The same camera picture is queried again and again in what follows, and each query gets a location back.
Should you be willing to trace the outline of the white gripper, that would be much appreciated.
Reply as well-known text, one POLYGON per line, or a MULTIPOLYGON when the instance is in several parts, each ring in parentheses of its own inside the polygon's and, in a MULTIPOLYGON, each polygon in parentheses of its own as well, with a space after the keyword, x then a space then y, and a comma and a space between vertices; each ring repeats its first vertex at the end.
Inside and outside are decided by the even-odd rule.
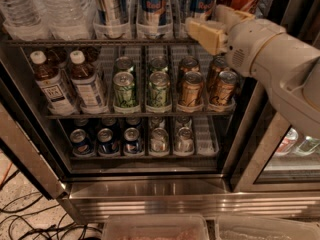
POLYGON ((187 18, 186 32, 211 55, 227 51, 227 64, 244 77, 251 75, 255 57, 263 47, 275 36, 286 32, 284 27, 269 20, 254 19, 254 14, 225 5, 218 5, 215 14, 218 22, 187 18), (232 27, 228 37, 226 26, 232 27))

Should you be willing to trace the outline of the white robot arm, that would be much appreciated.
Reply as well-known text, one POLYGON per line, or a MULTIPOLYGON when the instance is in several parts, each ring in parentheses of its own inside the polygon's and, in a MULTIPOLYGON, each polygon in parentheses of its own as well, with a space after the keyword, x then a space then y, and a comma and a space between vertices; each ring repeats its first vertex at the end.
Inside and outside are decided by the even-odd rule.
POLYGON ((293 127, 320 138, 320 50, 255 15, 219 5, 216 19, 189 17, 187 34, 229 67, 262 84, 269 101, 293 127))

